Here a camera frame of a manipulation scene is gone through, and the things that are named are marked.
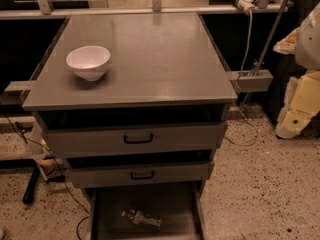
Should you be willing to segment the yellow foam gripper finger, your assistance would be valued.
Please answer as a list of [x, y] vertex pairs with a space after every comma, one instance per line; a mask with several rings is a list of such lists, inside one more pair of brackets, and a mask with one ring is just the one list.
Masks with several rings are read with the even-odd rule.
[[319, 112], [320, 72], [308, 71], [300, 78], [291, 77], [275, 134], [284, 139], [298, 136]]

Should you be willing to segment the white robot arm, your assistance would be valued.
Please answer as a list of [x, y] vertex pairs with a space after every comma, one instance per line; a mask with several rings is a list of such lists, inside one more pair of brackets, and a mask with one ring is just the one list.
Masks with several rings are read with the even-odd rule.
[[289, 79], [277, 119], [275, 134], [290, 139], [298, 136], [320, 112], [320, 3], [273, 50], [293, 55], [295, 62], [306, 69], [300, 78]]

